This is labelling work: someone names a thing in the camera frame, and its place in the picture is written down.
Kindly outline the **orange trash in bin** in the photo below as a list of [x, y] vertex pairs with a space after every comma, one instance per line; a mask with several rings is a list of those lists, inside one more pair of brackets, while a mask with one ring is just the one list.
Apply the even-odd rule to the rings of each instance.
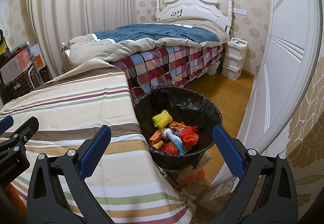
[[179, 132], [181, 129], [186, 127], [187, 126], [184, 123], [171, 122], [169, 124], [169, 129], [171, 129], [174, 133]]

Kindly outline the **yellow foam fruit net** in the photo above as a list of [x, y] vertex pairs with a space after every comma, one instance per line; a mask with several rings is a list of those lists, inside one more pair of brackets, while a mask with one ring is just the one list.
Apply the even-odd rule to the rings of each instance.
[[160, 114], [157, 114], [152, 118], [154, 126], [158, 130], [162, 130], [167, 125], [173, 122], [172, 116], [169, 114], [167, 110], [163, 110]]

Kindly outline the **black hand trolley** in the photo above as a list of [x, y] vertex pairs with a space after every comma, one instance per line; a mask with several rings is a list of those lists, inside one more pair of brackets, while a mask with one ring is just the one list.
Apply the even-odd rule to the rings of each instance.
[[3, 34], [3, 30], [0, 29], [0, 36], [1, 36], [1, 39], [0, 39], [0, 54], [4, 54], [7, 50], [7, 45], [6, 45], [6, 42], [5, 42], [5, 37], [4, 37], [4, 34]]

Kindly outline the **white wardrobe door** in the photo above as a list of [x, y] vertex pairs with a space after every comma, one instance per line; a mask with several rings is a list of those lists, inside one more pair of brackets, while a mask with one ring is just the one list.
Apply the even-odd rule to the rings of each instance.
[[270, 0], [261, 68], [237, 138], [286, 155], [299, 215], [323, 189], [323, 0]]

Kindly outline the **red foam fruit net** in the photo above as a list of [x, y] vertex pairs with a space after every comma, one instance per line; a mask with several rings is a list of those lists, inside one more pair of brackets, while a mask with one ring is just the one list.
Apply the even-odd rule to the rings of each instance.
[[184, 146], [185, 150], [190, 150], [198, 143], [199, 136], [197, 132], [198, 132], [197, 126], [193, 126], [193, 127], [188, 126], [181, 129], [179, 133], [179, 137], [181, 139], [182, 145]]

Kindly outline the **beige and blue duvet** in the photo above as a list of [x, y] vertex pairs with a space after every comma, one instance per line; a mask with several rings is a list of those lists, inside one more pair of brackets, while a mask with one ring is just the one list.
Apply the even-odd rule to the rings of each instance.
[[212, 48], [228, 40], [224, 28], [213, 20], [183, 16], [77, 36], [62, 43], [62, 53], [74, 68], [94, 58], [117, 62], [161, 47]]

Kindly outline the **cardboard box under bin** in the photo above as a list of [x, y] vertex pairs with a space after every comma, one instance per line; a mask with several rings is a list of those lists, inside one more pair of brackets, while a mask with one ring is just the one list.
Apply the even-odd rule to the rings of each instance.
[[172, 177], [179, 186], [186, 186], [205, 176], [204, 167], [211, 160], [212, 155], [206, 151], [196, 167], [190, 165], [180, 171], [171, 172]]

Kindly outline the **red trash in bin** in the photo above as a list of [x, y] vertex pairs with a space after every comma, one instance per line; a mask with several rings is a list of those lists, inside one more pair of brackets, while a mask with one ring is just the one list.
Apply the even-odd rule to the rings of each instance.
[[170, 155], [178, 155], [179, 151], [178, 148], [173, 144], [173, 142], [167, 142], [162, 145], [160, 151], [163, 151]]

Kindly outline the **white bed headboard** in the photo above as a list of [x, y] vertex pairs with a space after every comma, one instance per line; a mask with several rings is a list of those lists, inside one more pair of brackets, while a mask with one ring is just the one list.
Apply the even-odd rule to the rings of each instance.
[[228, 0], [227, 15], [224, 16], [217, 8], [217, 0], [164, 0], [165, 7], [161, 10], [160, 0], [156, 0], [156, 20], [180, 18], [181, 16], [197, 16], [218, 23], [228, 35], [232, 30], [233, 0]]

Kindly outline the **white plastic drawer unit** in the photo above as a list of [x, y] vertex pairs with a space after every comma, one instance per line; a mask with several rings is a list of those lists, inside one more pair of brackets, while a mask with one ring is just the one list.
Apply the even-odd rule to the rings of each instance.
[[235, 37], [227, 43], [221, 72], [223, 76], [232, 80], [239, 78], [243, 70], [247, 47], [247, 41]]

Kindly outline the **orange cardboard piece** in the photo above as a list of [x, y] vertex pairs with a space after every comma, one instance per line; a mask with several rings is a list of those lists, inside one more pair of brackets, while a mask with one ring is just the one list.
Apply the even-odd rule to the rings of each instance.
[[155, 133], [150, 137], [149, 139], [149, 144], [152, 146], [156, 143], [158, 143], [159, 141], [161, 141], [162, 139], [162, 132], [161, 130], [157, 130], [155, 131]]

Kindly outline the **small white waste bin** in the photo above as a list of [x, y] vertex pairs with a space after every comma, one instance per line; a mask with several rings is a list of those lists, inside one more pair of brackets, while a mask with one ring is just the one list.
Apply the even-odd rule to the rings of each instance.
[[207, 74], [208, 75], [215, 75], [219, 65], [220, 65], [220, 61], [216, 61], [213, 64], [211, 64], [210, 67], [207, 70]]

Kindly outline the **wall switch plate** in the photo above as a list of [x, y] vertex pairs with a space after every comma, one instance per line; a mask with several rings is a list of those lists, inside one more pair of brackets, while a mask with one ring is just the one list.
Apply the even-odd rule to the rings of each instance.
[[242, 16], [247, 16], [247, 10], [243, 10], [243, 9], [238, 9], [238, 8], [233, 8], [233, 13], [234, 14], [238, 14], [238, 15], [242, 15]]

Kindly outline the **striped table cloth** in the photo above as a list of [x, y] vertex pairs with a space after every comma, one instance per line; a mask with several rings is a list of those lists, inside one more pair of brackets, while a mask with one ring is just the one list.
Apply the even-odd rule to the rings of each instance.
[[[155, 166], [136, 119], [125, 74], [91, 59], [10, 101], [1, 120], [11, 138], [32, 116], [38, 131], [25, 144], [30, 167], [11, 183], [27, 202], [26, 223], [190, 223], [192, 210]], [[77, 150], [103, 126], [112, 138], [91, 177]]]

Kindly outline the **cream curtain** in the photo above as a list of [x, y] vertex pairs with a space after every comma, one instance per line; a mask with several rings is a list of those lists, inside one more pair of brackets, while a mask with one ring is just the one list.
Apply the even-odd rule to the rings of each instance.
[[62, 43], [134, 24], [135, 0], [26, 0], [29, 19], [51, 77], [67, 71]]

